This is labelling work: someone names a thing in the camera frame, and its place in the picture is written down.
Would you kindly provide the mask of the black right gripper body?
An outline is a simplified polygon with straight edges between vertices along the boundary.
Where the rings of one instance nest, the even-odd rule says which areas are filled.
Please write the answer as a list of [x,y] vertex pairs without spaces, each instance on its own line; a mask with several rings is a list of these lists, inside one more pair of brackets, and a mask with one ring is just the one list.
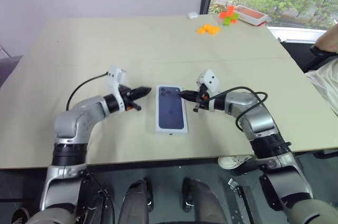
[[198,112],[200,109],[209,110],[209,98],[207,86],[202,83],[199,86],[198,91],[193,95],[193,100],[196,102],[196,105],[193,108],[194,112]]

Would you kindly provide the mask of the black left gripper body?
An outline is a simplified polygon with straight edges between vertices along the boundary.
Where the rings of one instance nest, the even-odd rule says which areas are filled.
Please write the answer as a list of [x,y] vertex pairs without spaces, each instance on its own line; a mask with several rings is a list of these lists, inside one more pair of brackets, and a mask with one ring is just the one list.
[[129,111],[131,109],[140,111],[142,109],[140,105],[134,102],[134,100],[131,100],[131,91],[133,89],[124,85],[120,85],[118,89],[125,105],[125,111]]

